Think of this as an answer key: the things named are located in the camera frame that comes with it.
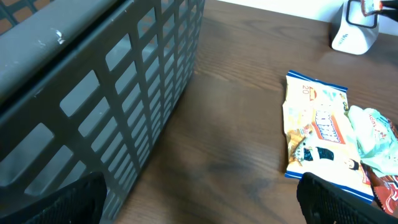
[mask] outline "white wall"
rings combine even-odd
[[[343,0],[220,0],[293,16],[330,22]],[[379,16],[379,31],[398,35],[398,22]]]

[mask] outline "tabletop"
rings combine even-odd
[[[305,223],[284,177],[287,72],[398,123],[398,37],[350,55],[329,47],[328,25],[207,0],[194,76],[116,223]]]

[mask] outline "wood grain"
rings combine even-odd
[[[285,75],[349,88],[351,105],[398,123],[398,38],[362,56],[328,24],[206,1],[195,75],[116,223],[304,223],[282,130]]]

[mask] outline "plastic basket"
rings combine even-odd
[[[193,73],[204,3],[123,2],[3,111],[1,216],[101,171],[115,219]]]

